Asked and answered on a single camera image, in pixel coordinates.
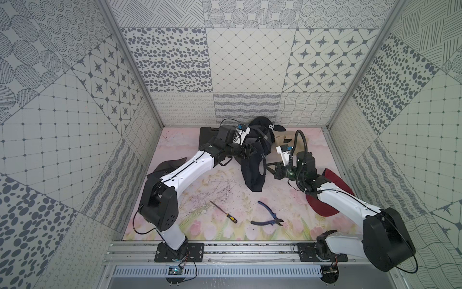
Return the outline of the navy baseball cap metal buckle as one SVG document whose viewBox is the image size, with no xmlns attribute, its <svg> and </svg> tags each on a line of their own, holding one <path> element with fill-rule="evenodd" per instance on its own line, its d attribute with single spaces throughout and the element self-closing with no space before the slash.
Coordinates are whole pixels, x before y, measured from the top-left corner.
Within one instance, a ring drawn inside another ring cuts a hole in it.
<svg viewBox="0 0 462 289">
<path fill-rule="evenodd" d="M 254 155 L 250 159 L 237 158 L 240 164 L 241 173 L 244 178 L 245 185 L 252 192 L 261 192 L 265 184 L 266 177 L 264 177 L 267 168 L 266 155 L 260 151 L 260 155 Z"/>
</svg>

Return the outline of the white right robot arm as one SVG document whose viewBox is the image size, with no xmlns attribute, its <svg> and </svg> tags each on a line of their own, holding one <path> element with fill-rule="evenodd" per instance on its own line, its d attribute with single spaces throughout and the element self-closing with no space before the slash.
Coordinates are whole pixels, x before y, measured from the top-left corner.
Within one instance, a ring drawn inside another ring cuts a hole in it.
<svg viewBox="0 0 462 289">
<path fill-rule="evenodd" d="M 316 214 L 327 217 L 341 213 L 360 230 L 358 234 L 337 230 L 320 234 L 315 242 L 319 260 L 334 261 L 339 255 L 351 255 L 365 258 L 377 269 L 388 272 L 416 257 L 416 248 L 397 210 L 362 201 L 335 184 L 326 173 L 318 174 L 310 152 L 299 152 L 296 164 L 290 163 L 288 152 L 281 157 L 279 162 L 265 164 L 275 179 L 294 182 Z"/>
</svg>

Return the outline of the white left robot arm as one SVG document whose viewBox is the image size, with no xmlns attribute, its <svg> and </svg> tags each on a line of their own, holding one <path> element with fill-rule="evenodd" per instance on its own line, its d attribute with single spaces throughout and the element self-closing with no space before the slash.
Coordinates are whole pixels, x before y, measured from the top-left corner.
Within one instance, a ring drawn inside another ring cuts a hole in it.
<svg viewBox="0 0 462 289">
<path fill-rule="evenodd" d="M 159 172 L 147 176 L 137 213 L 154 226 L 174 259 L 183 258 L 188 246 L 187 237 L 176 224 L 181 194 L 204 173 L 225 166 L 226 158 L 245 160 L 255 155 L 256 148 L 245 141 L 250 133 L 246 125 L 222 125 L 190 160 L 175 160 L 174 170 L 163 176 Z"/>
</svg>

